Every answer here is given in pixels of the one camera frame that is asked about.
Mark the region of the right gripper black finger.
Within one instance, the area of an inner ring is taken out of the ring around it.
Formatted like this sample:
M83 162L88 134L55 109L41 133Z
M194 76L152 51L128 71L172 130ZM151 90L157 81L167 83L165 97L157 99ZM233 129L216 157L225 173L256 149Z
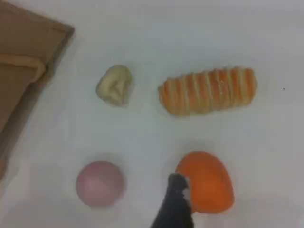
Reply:
M152 228L193 228L188 179L179 173L168 177L166 194Z

